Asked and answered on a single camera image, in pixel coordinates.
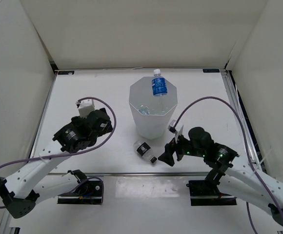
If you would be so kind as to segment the clear bottle dark blue label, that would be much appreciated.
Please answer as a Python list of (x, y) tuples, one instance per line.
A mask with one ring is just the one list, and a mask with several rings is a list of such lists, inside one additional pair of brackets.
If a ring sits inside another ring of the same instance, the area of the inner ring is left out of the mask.
[(152, 92), (153, 96), (159, 97), (167, 95), (167, 87), (165, 78), (162, 76), (160, 69), (155, 69), (153, 71), (154, 77), (152, 79)]

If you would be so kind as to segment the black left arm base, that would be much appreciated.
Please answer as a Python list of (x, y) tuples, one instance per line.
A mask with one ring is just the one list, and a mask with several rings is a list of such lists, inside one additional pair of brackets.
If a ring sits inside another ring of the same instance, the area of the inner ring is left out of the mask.
[(70, 205), (102, 205), (104, 198), (104, 182), (97, 176), (87, 176), (80, 170), (68, 171), (76, 179), (78, 186), (71, 192), (59, 195), (58, 204)]

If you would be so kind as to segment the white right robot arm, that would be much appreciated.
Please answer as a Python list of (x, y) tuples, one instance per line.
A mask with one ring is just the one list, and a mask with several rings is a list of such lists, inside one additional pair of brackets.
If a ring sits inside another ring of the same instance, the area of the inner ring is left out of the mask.
[(183, 127), (168, 127), (174, 134), (159, 160), (173, 166), (173, 155), (201, 157), (211, 171), (204, 188), (210, 195), (229, 194), (259, 207), (283, 226), (283, 183), (266, 173), (253, 171), (250, 163), (233, 149), (216, 143), (202, 127), (192, 128), (185, 138)]

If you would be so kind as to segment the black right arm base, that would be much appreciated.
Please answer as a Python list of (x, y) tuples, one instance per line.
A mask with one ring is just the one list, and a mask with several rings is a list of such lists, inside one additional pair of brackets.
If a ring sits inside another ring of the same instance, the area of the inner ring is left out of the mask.
[(189, 176), (186, 187), (189, 189), (191, 206), (237, 205), (236, 197), (219, 191), (218, 177), (218, 174), (213, 171)]

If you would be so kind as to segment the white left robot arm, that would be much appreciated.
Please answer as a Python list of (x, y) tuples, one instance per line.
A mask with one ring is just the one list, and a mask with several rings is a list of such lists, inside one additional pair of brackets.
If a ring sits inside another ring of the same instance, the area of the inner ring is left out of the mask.
[(72, 155), (95, 146), (99, 137), (112, 131), (105, 108), (91, 111), (86, 117), (75, 116), (54, 134), (40, 157), (33, 158), (12, 175), (0, 177), (0, 197), (10, 215), (18, 219), (49, 198), (86, 193), (88, 178), (80, 170), (69, 170), (67, 174), (49, 180), (45, 177)]

